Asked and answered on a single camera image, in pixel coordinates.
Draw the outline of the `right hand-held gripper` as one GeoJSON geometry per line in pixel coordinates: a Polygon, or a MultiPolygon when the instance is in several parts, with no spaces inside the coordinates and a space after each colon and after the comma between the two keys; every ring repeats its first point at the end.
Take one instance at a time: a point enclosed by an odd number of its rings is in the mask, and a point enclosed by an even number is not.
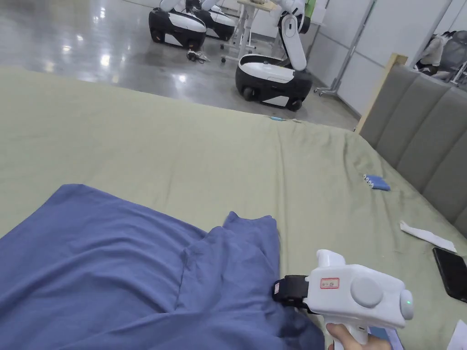
{"type": "Polygon", "coordinates": [[[402,280],[320,249],[318,266],[309,275],[287,275],[275,281],[272,298],[284,306],[323,316],[325,324],[342,324],[359,343],[367,344],[369,328],[399,328],[414,317],[411,291],[402,280]]]}

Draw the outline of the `person's right hand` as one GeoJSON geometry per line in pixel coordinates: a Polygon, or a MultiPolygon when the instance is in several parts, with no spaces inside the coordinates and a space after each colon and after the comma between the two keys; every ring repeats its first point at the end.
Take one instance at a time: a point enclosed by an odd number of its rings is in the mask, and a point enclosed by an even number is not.
{"type": "Polygon", "coordinates": [[[359,343],[343,324],[327,323],[326,330],[344,350],[403,350],[396,330],[370,327],[366,344],[359,343]]]}

